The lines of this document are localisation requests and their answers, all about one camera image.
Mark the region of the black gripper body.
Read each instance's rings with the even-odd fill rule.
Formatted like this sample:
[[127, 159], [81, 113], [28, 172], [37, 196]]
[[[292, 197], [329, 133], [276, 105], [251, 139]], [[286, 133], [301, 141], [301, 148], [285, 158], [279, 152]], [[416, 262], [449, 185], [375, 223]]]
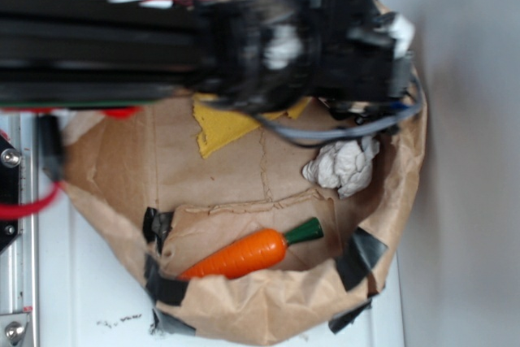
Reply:
[[224, 110], [260, 114], [304, 97], [388, 104], [411, 56], [377, 0], [229, 0], [200, 7], [214, 64], [197, 84]]

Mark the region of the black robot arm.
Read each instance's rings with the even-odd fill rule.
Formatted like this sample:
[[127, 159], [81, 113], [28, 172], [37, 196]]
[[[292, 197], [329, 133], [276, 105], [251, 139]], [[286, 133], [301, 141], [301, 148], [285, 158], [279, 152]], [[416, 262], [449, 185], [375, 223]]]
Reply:
[[304, 97], [393, 107], [411, 78], [375, 0], [1, 0], [5, 109], [114, 109], [179, 88], [248, 115]]

